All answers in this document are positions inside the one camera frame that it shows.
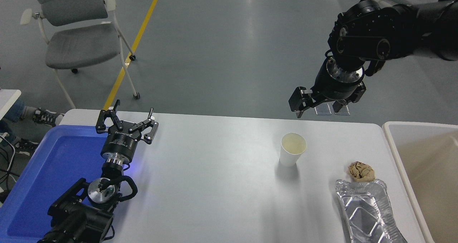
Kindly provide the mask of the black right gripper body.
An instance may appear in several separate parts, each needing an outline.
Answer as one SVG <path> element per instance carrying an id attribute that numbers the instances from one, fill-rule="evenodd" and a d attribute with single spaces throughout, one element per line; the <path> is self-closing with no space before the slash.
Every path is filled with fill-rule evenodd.
<path id="1" fill-rule="evenodd" d="M 325 60 L 316 76 L 313 99 L 340 101 L 348 98 L 364 78 L 364 68 L 348 71 L 340 68 L 334 60 Z"/>

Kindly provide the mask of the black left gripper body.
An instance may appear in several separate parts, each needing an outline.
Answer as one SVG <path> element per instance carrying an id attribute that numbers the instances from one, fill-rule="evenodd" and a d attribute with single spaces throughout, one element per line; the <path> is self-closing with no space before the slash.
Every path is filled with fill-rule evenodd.
<path id="1" fill-rule="evenodd" d="M 114 155 L 121 155 L 124 162 L 132 162 L 141 133 L 135 131 L 129 133 L 129 129 L 118 131 L 116 127 L 108 129 L 108 136 L 101 150 L 101 156 L 105 160 Z"/>

